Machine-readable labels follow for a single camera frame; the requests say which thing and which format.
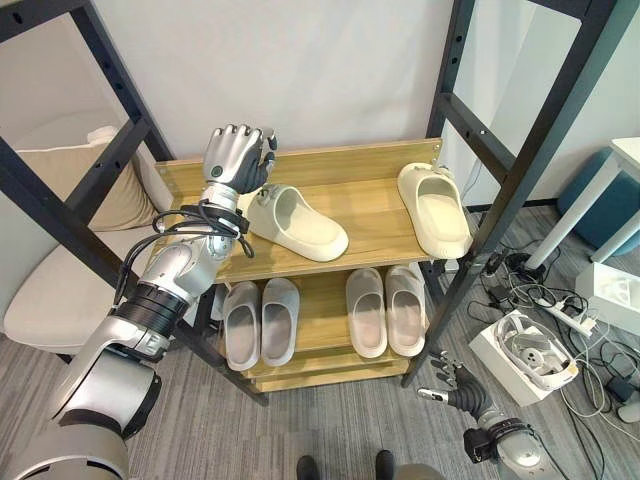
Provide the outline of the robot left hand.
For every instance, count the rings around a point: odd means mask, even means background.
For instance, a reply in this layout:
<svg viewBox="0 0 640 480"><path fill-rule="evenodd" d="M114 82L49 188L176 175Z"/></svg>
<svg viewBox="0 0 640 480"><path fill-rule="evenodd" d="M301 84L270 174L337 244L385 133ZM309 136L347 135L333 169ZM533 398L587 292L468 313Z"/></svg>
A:
<svg viewBox="0 0 640 480"><path fill-rule="evenodd" d="M261 188L275 164L278 141L272 128L228 124L211 135L203 156L208 185L221 184L238 194Z"/></svg>

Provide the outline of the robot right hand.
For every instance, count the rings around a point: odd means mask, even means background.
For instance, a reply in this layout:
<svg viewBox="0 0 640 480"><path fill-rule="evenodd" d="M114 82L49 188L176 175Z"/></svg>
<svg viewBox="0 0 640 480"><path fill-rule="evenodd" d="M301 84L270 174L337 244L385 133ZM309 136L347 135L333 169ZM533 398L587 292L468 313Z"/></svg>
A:
<svg viewBox="0 0 640 480"><path fill-rule="evenodd" d="M481 382L460 361L452 359L447 351L442 351L431 365L439 369L441 380L451 380L452 390L436 390L420 387L416 393L420 398L436 401L469 413L478 420L484 413L495 409L495 404Z"/></svg>

